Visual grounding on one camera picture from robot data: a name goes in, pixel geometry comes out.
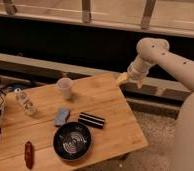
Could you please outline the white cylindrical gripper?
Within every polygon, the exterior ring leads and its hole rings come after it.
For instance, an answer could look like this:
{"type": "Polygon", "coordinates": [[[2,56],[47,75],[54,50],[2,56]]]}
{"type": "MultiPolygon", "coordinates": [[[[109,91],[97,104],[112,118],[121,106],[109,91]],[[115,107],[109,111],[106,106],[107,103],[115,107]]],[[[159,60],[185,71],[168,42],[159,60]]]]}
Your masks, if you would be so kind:
{"type": "Polygon", "coordinates": [[[141,89],[143,80],[149,73],[151,64],[144,61],[142,58],[136,58],[127,68],[127,72],[121,73],[116,79],[117,85],[125,84],[129,81],[129,77],[137,81],[137,88],[141,89]]]}

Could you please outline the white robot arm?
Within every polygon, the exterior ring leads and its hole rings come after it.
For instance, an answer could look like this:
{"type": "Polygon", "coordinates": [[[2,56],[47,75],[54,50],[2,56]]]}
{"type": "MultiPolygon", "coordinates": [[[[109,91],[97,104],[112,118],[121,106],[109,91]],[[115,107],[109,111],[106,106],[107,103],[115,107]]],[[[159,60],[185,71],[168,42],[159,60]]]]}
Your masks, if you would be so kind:
{"type": "Polygon", "coordinates": [[[142,38],[136,45],[137,56],[117,78],[117,84],[142,80],[154,65],[159,65],[191,91],[184,101],[174,130],[170,171],[194,171],[194,61],[171,53],[165,39],[142,38]]]}

